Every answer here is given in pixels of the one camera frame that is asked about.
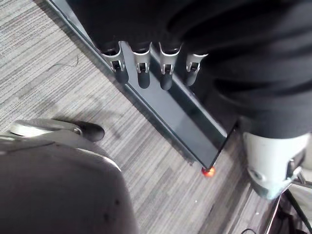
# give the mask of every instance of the striped carpet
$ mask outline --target striped carpet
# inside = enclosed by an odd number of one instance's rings
[[[238,135],[204,178],[120,90],[45,2],[0,0],[1,131],[31,118],[103,126],[98,144],[122,169],[143,234],[261,233],[269,203],[250,188]]]

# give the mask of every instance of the red light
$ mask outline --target red light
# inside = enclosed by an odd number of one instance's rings
[[[201,172],[204,174],[206,177],[213,177],[215,174],[215,168],[212,167],[210,169],[202,168]]]

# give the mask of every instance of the white plastic part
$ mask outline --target white plastic part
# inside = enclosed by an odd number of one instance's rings
[[[277,197],[296,177],[301,168],[294,171],[292,178],[286,178],[289,161],[303,151],[310,134],[276,139],[244,133],[243,139],[248,159],[248,173],[255,183],[267,190],[263,197]]]

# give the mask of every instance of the black sleeve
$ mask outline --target black sleeve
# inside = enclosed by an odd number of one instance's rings
[[[242,116],[272,138],[311,131],[312,2],[304,0],[67,0],[98,48],[125,40],[183,43]]]
[[[242,4],[184,34],[243,131],[296,137],[312,123],[312,2]]]

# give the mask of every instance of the wire on floor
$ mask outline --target wire on floor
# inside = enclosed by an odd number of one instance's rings
[[[246,228],[244,231],[242,231],[240,234],[244,234],[246,231],[252,231],[254,234],[257,234],[253,229]]]

